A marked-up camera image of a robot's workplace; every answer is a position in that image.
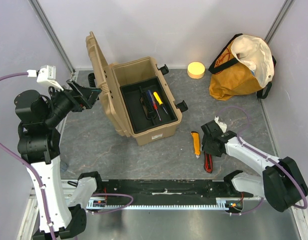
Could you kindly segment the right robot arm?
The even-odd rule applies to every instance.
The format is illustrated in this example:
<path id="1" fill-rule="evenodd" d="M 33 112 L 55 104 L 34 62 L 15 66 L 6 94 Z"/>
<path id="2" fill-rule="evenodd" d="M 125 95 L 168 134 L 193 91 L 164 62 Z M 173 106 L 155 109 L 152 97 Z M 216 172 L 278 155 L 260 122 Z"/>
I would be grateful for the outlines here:
<path id="1" fill-rule="evenodd" d="M 258 175 L 233 172 L 230 180 L 223 184 L 224 193 L 229 197 L 239 192 L 259 196 L 281 213 L 290 207 L 306 209 L 308 187 L 296 161 L 265 153 L 226 128 L 227 125 L 217 119 L 202 125 L 202 150 L 216 157 L 236 158 Z"/>

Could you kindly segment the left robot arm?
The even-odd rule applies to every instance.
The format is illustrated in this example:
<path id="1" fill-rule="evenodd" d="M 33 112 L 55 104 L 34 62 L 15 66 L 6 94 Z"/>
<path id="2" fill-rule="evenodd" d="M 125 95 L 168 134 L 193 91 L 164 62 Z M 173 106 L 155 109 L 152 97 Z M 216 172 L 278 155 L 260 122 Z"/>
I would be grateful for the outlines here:
<path id="1" fill-rule="evenodd" d="M 14 100 L 18 126 L 18 152 L 32 178 L 39 211 L 40 227 L 35 240 L 71 239 L 87 225 L 86 207 L 91 196 L 104 190 L 97 171 L 80 174 L 69 201 L 65 200 L 61 182 L 60 140 L 56 129 L 69 112 L 82 112 L 93 107 L 101 89 L 84 87 L 72 80 L 69 89 L 49 87 L 49 96 L 36 90 L 20 93 Z"/>

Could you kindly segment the blue and red screwdriver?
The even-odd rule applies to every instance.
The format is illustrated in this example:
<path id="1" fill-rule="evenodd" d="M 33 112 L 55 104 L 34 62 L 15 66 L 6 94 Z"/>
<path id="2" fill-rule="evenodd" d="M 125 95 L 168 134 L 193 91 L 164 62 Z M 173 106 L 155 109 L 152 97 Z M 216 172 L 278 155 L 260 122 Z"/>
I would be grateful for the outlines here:
<path id="1" fill-rule="evenodd" d="M 156 101 L 154 99 L 154 96 L 152 94 L 152 92 L 150 90 L 147 90 L 147 94 L 150 98 L 150 101 L 151 101 L 151 104 L 153 106 L 153 108 L 156 110 L 156 113 L 157 113 L 157 116 L 159 118 L 159 120 L 161 121 L 161 117 L 160 117 L 160 114 L 159 114 L 159 111 L 158 111 L 158 107 L 157 107 L 157 104 L 156 104 Z"/>

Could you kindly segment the tan plastic tool box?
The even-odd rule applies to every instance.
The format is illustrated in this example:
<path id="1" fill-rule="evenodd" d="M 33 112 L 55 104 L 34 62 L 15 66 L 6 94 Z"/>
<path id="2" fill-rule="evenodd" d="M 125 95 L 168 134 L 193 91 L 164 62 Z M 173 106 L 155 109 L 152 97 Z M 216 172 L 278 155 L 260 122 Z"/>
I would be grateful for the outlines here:
<path id="1" fill-rule="evenodd" d="M 86 47 L 93 67 L 89 85 L 101 89 L 100 103 L 119 135 L 142 146 L 175 134 L 188 106 L 175 102 L 164 78 L 166 65 L 158 67 L 149 56 L 109 64 L 93 32 L 86 37 Z"/>

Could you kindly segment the black tool box tray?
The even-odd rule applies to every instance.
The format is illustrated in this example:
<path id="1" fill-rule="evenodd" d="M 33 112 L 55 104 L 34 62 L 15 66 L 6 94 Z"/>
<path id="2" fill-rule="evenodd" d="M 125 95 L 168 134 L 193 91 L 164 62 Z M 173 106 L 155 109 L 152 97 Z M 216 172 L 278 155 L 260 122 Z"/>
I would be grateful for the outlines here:
<path id="1" fill-rule="evenodd" d="M 152 93 L 157 92 L 166 106 L 168 114 L 166 114 L 163 108 L 157 103 L 161 121 L 151 104 L 147 90 L 150 90 Z M 173 105 L 168 100 L 167 94 L 163 89 L 159 78 L 152 77 L 137 83 L 127 84 L 120 87 L 120 91 L 134 133 L 139 134 L 149 129 L 170 124 L 178 120 Z"/>

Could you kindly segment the yellow and black screwdriver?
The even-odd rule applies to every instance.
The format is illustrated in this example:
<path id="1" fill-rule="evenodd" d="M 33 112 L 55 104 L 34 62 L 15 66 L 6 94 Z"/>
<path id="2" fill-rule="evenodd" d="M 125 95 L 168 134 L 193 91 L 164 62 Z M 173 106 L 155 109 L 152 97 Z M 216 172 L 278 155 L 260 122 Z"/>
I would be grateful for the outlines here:
<path id="1" fill-rule="evenodd" d="M 155 97 L 155 99 L 157 100 L 157 102 L 159 103 L 159 105 L 163 108 L 163 110 L 165 111 L 166 114 L 168 114 L 167 109 L 165 104 L 163 103 L 163 101 L 161 100 L 159 94 L 155 91 L 153 92 L 153 95 Z"/>

